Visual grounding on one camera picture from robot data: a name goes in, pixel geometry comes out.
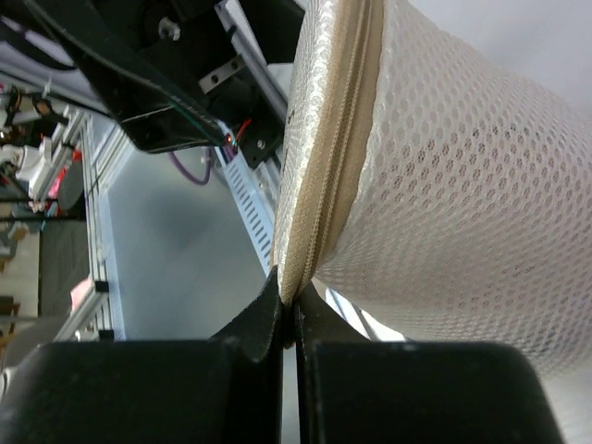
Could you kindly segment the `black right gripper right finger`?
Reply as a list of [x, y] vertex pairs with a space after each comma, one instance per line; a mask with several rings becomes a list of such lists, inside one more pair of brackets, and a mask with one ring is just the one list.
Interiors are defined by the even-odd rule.
[[293, 306], [304, 443], [559, 443], [534, 369], [489, 342], [377, 342], [308, 286]]

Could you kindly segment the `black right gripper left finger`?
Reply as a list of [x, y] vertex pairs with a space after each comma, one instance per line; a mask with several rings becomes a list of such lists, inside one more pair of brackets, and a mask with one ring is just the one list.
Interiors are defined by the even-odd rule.
[[278, 280], [210, 339], [53, 342], [1, 399], [5, 443], [277, 443]]

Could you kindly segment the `round beige mesh laundry bag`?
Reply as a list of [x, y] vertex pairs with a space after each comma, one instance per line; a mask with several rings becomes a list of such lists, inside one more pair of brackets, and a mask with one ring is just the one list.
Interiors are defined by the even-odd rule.
[[312, 1], [275, 222], [279, 295], [312, 278], [414, 340], [591, 359], [591, 121], [407, 1]]

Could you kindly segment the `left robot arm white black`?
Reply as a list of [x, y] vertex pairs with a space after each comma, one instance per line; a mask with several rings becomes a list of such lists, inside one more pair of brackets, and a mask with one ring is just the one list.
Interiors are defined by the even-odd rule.
[[149, 154], [227, 146], [258, 167], [280, 147], [286, 100], [268, 73], [293, 61], [303, 9], [243, 1], [5, 1], [1, 38], [45, 68], [77, 71]]

